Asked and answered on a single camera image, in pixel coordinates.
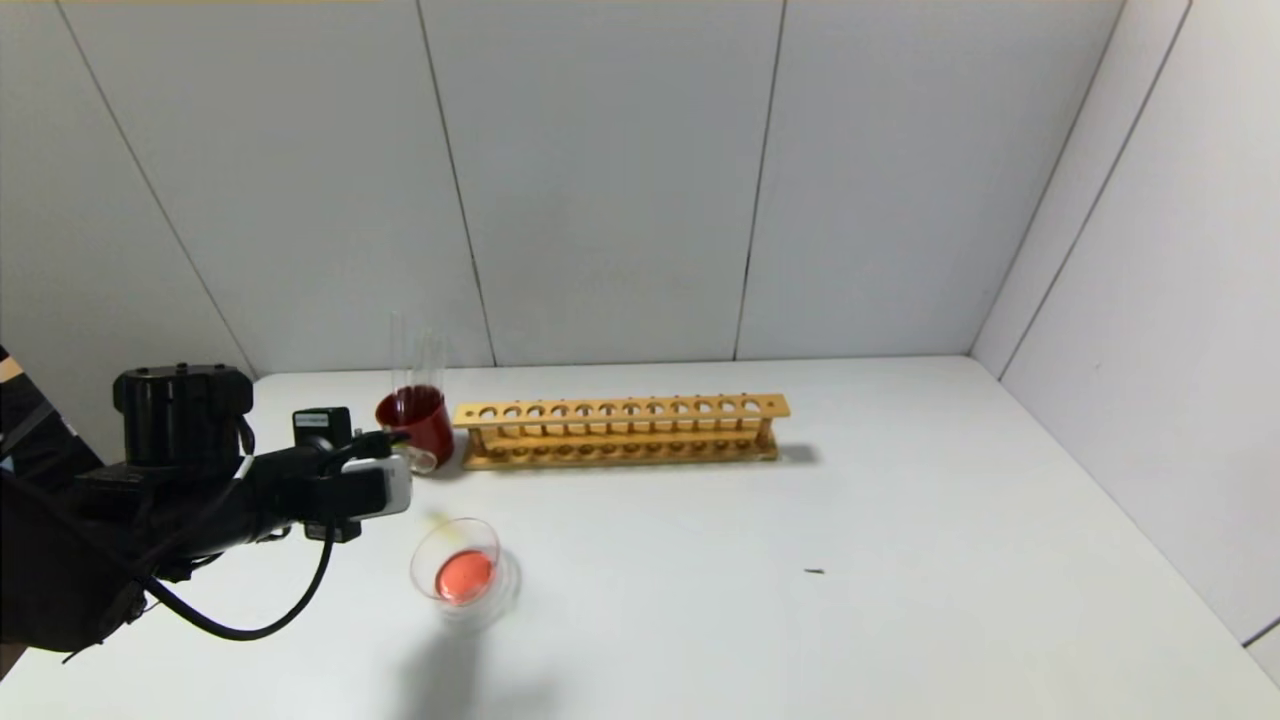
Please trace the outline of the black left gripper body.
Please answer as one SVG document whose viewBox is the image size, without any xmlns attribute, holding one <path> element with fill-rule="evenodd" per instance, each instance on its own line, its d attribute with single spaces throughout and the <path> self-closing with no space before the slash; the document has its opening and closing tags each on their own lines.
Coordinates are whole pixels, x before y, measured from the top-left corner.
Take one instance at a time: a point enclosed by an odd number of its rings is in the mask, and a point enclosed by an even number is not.
<svg viewBox="0 0 1280 720">
<path fill-rule="evenodd" d="M 335 541 L 347 543 L 362 534 L 362 523 L 340 515 L 337 498 L 337 473 L 340 464 L 332 455 L 353 438 L 347 407 L 310 407 L 293 413 L 294 445 L 253 459 L 248 479 L 253 486 L 257 510 L 251 541 L 270 543 L 284 539 L 294 524 L 303 534 L 324 538 L 325 520 L 335 523 Z"/>
</svg>

